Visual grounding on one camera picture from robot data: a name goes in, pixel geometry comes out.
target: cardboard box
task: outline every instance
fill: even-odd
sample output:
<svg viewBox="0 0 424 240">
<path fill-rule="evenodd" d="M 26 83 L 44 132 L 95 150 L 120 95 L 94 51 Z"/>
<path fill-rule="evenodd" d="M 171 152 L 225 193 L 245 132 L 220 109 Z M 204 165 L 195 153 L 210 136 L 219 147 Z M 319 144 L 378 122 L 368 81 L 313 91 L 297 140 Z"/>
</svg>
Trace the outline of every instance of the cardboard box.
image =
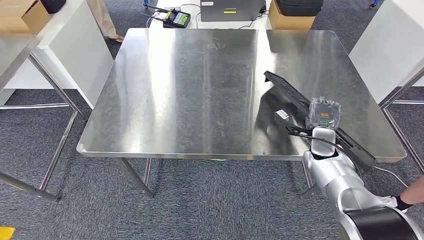
<svg viewBox="0 0 424 240">
<path fill-rule="evenodd" d="M 49 20 L 38 0 L 0 0 L 0 33 L 36 35 Z"/>
<path fill-rule="evenodd" d="M 271 1 L 268 13 L 272 29 L 310 30 L 314 16 L 284 16 L 274 0 Z"/>
</svg>

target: yellow object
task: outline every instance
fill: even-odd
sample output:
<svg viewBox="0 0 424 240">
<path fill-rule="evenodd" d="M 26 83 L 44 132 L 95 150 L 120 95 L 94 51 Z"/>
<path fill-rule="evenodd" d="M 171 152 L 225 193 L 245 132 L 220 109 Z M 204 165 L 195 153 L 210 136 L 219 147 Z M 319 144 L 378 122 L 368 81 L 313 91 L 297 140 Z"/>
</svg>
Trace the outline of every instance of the yellow object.
<svg viewBox="0 0 424 240">
<path fill-rule="evenodd" d="M 14 227 L 0 226 L 0 240 L 11 239 L 14 232 L 15 232 Z"/>
</svg>

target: shoe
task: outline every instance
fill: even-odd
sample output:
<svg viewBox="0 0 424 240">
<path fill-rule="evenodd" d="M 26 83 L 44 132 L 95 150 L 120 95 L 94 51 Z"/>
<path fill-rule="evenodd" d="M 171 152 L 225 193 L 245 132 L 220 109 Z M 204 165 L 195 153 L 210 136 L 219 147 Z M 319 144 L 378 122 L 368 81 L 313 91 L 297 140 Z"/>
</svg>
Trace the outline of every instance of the shoe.
<svg viewBox="0 0 424 240">
<path fill-rule="evenodd" d="M 398 200 L 394 196 L 379 196 L 380 201 L 382 201 L 385 205 L 396 208 L 398 206 Z M 406 213 L 408 209 L 401 210 L 402 213 Z"/>
</svg>

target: black bag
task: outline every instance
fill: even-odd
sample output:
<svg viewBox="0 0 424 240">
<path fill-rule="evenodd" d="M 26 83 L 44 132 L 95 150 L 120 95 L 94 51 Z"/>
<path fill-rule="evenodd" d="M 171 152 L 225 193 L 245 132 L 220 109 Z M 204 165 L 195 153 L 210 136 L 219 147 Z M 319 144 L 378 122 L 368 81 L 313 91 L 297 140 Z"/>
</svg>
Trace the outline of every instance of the black bag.
<svg viewBox="0 0 424 240">
<path fill-rule="evenodd" d="M 66 0 L 41 0 L 49 14 L 55 14 L 65 5 Z"/>
<path fill-rule="evenodd" d="M 277 6 L 284 16 L 313 17 L 324 4 L 324 0 L 276 0 Z"/>
</svg>

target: person's foot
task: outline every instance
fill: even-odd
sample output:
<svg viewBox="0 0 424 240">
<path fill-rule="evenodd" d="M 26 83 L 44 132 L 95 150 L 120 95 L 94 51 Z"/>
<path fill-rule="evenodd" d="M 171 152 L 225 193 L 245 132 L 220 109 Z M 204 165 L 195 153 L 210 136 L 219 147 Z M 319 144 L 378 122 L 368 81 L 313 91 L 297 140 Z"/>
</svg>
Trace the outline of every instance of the person's foot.
<svg viewBox="0 0 424 240">
<path fill-rule="evenodd" d="M 123 36 L 119 36 L 119 35 L 117 35 L 116 37 L 113 37 L 113 38 L 111 37 L 109 39 L 115 40 L 118 43 L 122 43 L 124 41 L 124 37 Z"/>
<path fill-rule="evenodd" d="M 389 207 L 396 208 L 398 206 L 398 201 L 394 196 L 379 196 L 378 198 Z M 406 213 L 408 209 L 404 209 L 401 211 L 402 213 Z"/>
</svg>

